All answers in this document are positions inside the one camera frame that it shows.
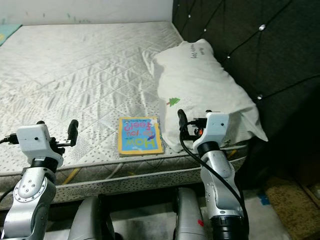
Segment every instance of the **children's book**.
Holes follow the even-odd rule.
[[[158,118],[120,117],[118,150],[121,157],[162,154],[164,148]]]

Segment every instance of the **white pillow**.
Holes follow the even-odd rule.
[[[224,71],[206,40],[184,41],[157,54],[153,60],[153,76],[158,81],[162,137],[174,151],[182,150],[179,109],[184,110],[189,121],[205,118],[206,110],[229,114],[229,125],[221,147],[253,136],[268,141],[255,103]]]

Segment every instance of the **white wall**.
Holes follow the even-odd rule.
[[[172,7],[173,0],[0,0],[0,25],[171,22]]]

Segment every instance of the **brown rug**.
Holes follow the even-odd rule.
[[[296,181],[271,177],[265,193],[292,240],[320,239],[320,209]]]

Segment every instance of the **upholstered headboard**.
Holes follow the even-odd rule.
[[[297,159],[302,146],[319,142],[319,9],[318,0],[173,3],[173,24],[183,39],[206,39],[258,106],[269,142],[251,141],[240,171],[253,176],[249,182],[261,180],[276,163],[290,164],[287,158]]]

